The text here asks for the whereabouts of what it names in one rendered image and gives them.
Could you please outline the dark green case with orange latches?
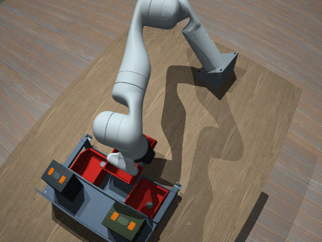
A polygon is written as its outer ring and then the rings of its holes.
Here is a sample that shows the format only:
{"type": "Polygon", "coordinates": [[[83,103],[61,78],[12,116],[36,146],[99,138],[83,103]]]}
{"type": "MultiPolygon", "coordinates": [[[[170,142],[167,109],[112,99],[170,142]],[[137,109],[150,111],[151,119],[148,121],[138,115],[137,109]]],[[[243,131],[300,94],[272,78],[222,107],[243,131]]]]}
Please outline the dark green case with orange latches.
{"type": "Polygon", "coordinates": [[[102,225],[130,242],[136,242],[146,224],[146,218],[118,202],[114,202],[102,221],[102,225]]]}

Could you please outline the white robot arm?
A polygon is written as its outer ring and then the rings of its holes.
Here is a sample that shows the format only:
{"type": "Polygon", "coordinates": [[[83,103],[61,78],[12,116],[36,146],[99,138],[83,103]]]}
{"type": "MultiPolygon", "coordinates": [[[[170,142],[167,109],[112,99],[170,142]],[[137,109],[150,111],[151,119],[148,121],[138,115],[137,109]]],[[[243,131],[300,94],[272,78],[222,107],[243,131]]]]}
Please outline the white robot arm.
{"type": "Polygon", "coordinates": [[[92,130],[99,143],[126,156],[133,156],[141,151],[144,145],[143,101],[151,73],[150,59],[143,40],[143,27],[172,29],[188,17],[190,21],[182,34],[205,71],[215,70],[223,64],[222,55],[188,0],[138,0],[112,91],[112,98],[128,107],[129,114],[104,111],[97,115],[92,130]]]}

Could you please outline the dark grey case with orange latches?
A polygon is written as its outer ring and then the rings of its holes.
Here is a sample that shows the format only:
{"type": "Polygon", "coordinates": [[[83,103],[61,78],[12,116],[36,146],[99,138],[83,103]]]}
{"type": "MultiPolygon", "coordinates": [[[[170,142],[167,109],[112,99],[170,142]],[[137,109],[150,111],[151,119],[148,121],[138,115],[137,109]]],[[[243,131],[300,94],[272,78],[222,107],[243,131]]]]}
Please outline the dark grey case with orange latches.
{"type": "Polygon", "coordinates": [[[55,160],[52,160],[41,178],[71,202],[83,187],[83,184],[70,170],[55,160]]]}

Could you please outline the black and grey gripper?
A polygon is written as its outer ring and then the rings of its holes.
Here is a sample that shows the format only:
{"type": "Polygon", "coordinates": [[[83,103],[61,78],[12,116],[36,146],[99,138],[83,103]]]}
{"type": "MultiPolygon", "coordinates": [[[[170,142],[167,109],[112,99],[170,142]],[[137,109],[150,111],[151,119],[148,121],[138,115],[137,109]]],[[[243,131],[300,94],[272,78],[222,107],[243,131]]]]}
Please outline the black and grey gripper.
{"type": "Polygon", "coordinates": [[[150,143],[144,134],[143,138],[143,148],[136,155],[126,156],[120,152],[110,153],[107,156],[107,161],[127,174],[136,176],[138,174],[138,167],[136,164],[144,167],[145,164],[150,164],[155,156],[155,152],[151,149],[150,143]]]}

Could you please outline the grey metal shelf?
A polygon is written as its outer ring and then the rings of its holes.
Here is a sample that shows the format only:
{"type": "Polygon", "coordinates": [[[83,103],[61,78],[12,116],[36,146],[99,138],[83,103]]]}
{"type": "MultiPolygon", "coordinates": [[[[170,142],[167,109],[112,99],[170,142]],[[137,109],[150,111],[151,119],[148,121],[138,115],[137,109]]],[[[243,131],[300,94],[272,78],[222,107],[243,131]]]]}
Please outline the grey metal shelf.
{"type": "Polygon", "coordinates": [[[114,202],[118,202],[126,208],[146,218],[147,224],[136,242],[147,242],[153,230],[156,231],[159,224],[163,220],[174,199],[176,198],[178,191],[181,190],[182,185],[176,182],[172,189],[169,189],[149,179],[148,177],[145,177],[142,174],[139,175],[135,184],[131,185],[108,173],[100,186],[97,187],[70,169],[70,166],[77,158],[83,147],[85,147],[84,150],[91,147],[105,157],[108,156],[91,146],[91,140],[92,136],[86,133],[74,148],[66,162],[64,164],[60,163],[66,169],[74,173],[78,180],[83,184],[82,189],[73,202],[55,191],[50,185],[47,185],[43,192],[40,192],[36,188],[35,190],[55,206],[57,206],[59,209],[64,211],[67,215],[69,215],[97,235],[101,236],[105,240],[109,242],[130,242],[101,224],[114,202]],[[134,186],[140,181],[142,177],[169,191],[169,194],[167,195],[154,219],[124,203],[134,186]]]}

